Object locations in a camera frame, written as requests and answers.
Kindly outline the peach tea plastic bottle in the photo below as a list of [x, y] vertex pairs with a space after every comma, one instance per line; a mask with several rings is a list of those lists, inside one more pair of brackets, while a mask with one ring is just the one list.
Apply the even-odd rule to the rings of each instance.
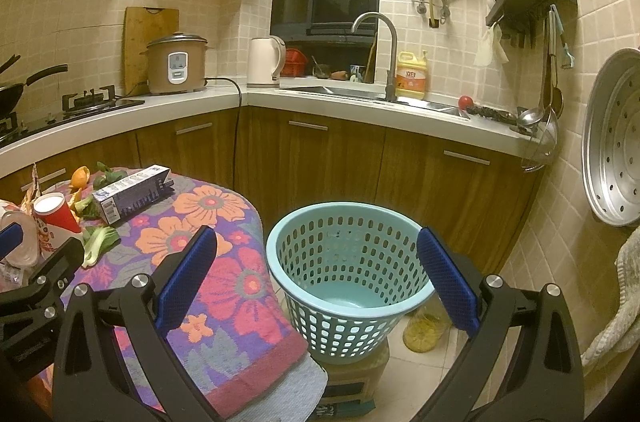
[[39, 259], [35, 220], [9, 202], [1, 204], [1, 258], [17, 268], [34, 267]]

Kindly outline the red white paper cup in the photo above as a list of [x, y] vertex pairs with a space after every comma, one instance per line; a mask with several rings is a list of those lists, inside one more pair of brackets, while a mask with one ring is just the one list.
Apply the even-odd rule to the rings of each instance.
[[44, 194], [32, 204], [38, 227], [38, 242], [44, 259], [70, 238], [81, 239], [81, 228], [62, 193]]

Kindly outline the white blue milk carton box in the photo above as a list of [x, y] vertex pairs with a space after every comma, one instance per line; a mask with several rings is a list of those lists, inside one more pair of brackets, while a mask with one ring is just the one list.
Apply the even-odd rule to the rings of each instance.
[[170, 169], [154, 164], [92, 193], [102, 220], [115, 225], [174, 192]]

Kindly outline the orange snack wrapper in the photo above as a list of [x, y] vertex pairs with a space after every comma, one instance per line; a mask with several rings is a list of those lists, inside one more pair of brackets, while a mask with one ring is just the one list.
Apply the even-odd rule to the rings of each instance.
[[23, 188], [24, 196], [21, 201], [21, 209], [24, 211], [30, 211], [32, 209], [32, 203], [34, 202], [34, 200], [41, 195], [37, 164], [35, 163], [30, 169], [30, 177], [32, 179]]

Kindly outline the orange peel cup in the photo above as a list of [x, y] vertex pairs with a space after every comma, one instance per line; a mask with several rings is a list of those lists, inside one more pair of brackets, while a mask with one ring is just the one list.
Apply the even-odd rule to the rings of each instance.
[[70, 178], [70, 189], [71, 190], [82, 190], [85, 189], [91, 179], [91, 172], [88, 167], [83, 165], [80, 168], [77, 168]]

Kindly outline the light blue plastic basket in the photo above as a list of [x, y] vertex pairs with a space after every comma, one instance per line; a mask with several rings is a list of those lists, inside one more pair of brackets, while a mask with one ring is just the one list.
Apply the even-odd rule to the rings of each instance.
[[307, 205], [273, 226], [268, 267], [315, 360], [363, 360], [431, 298], [416, 252], [420, 230], [398, 212], [348, 201]]

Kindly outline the cardboard box under basket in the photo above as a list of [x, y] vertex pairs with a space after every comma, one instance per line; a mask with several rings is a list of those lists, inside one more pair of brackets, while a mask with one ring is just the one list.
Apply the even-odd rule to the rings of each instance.
[[360, 361], [322, 364], [328, 384], [309, 421], [360, 418], [373, 411], [374, 392], [389, 360], [390, 346], [385, 341]]

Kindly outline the black frying pan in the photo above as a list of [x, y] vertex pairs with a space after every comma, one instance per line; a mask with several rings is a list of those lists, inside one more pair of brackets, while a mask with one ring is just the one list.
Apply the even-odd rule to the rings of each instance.
[[9, 117], [20, 101], [26, 86], [31, 86], [35, 82], [52, 75], [62, 74], [68, 70], [67, 64], [59, 64], [39, 70], [29, 76], [24, 82], [14, 83], [10, 86], [2, 86], [0, 91], [0, 112], [1, 118]]

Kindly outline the black gas stove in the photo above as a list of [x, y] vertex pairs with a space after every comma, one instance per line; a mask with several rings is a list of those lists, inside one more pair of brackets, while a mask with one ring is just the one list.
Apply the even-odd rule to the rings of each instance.
[[98, 116], [104, 112], [111, 112], [139, 106], [144, 103], [140, 98], [118, 96], [115, 86], [100, 86], [98, 90], [91, 89], [81, 95], [65, 94], [62, 96], [62, 110], [57, 113], [49, 112], [47, 116], [32, 122], [20, 121], [16, 112], [1, 120], [0, 147], [9, 146], [21, 139], [37, 133], [59, 127], [76, 120]]

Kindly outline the metal strainer ladle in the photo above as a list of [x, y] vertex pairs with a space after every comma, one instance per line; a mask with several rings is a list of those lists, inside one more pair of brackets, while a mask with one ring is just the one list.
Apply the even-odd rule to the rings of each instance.
[[521, 159], [521, 167], [526, 173], [540, 171], [552, 164], [559, 147], [559, 119], [564, 110], [558, 60], [561, 25], [558, 8], [552, 4], [544, 26], [544, 71], [538, 107], [525, 110], [516, 120], [519, 127], [530, 133]]

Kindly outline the brown rice cooker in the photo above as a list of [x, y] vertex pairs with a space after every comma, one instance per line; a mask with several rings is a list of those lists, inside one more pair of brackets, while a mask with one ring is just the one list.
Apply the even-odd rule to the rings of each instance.
[[163, 95], [203, 90], [207, 46], [205, 38], [183, 32], [149, 42], [145, 55], [150, 93]]

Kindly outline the round metal steamer tray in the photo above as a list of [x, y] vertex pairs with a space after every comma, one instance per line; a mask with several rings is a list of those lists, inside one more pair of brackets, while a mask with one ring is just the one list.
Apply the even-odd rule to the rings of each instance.
[[639, 224], [639, 51], [620, 49], [600, 68], [582, 135], [582, 182], [597, 218]]

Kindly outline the white electric kettle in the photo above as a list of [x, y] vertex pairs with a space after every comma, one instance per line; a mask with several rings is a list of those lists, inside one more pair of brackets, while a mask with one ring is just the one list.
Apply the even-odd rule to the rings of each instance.
[[253, 38], [248, 47], [246, 84], [250, 88], [277, 88], [285, 64], [286, 47], [277, 36]]

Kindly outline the wooden cutting board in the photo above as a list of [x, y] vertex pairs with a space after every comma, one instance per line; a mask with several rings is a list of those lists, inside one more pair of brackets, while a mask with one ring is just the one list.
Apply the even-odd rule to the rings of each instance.
[[148, 8], [128, 6], [122, 28], [122, 78], [126, 96], [142, 95], [149, 91], [148, 44], [179, 29], [176, 8]]

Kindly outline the red container on sill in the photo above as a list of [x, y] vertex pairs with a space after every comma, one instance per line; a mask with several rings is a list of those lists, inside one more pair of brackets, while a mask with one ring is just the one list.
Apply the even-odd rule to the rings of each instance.
[[281, 70], [282, 77], [303, 77], [306, 75], [307, 56], [299, 49], [287, 48], [285, 50], [285, 63]]

